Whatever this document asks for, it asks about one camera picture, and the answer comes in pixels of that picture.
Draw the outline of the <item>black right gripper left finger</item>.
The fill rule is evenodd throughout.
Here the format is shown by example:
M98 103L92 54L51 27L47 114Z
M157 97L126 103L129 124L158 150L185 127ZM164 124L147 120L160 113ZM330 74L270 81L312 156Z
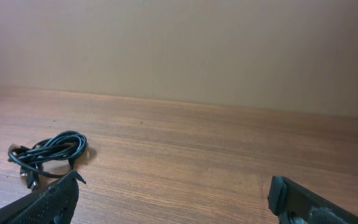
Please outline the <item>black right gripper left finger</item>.
M79 182L86 181L72 170L44 188L0 208L0 224L70 224L79 199Z

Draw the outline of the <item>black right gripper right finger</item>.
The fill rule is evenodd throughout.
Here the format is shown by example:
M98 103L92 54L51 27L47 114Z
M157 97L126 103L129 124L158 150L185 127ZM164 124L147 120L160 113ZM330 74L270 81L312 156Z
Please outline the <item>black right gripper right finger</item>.
M358 224L357 215L283 176L272 177L268 208L279 224Z

